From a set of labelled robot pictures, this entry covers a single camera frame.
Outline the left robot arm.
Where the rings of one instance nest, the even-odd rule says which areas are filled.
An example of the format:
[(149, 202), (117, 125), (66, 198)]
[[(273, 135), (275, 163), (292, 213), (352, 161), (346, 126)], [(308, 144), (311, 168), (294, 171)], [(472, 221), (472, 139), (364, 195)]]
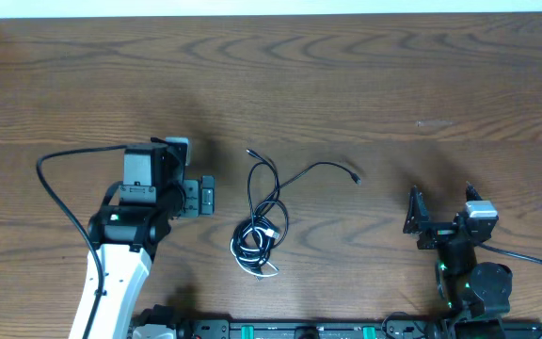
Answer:
[(215, 179), (188, 180), (191, 145), (186, 137), (128, 146), (123, 178), (106, 191), (88, 223), (88, 270), (72, 338), (124, 338), (158, 244), (173, 218), (210, 216)]

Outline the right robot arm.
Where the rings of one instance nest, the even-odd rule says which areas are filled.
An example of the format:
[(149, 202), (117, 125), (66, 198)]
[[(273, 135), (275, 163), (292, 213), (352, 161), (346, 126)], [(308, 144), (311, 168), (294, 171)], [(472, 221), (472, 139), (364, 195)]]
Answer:
[(438, 290), (465, 320), (492, 317), (510, 311), (513, 274), (504, 265), (477, 261), (475, 249), (491, 237), (499, 220), (492, 202), (481, 198), (472, 185), (466, 202), (451, 221), (433, 221), (422, 192), (412, 187), (403, 232), (418, 236), (417, 248), (435, 250)]

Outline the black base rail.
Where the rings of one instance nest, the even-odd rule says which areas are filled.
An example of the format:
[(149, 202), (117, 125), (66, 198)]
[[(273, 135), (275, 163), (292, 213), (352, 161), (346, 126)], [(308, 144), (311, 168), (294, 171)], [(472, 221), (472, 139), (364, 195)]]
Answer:
[(499, 318), (426, 321), (402, 312), (377, 321), (262, 321), (209, 319), (179, 315), (171, 307), (155, 305), (131, 321), (131, 339), (440, 339), (539, 338), (542, 324)]

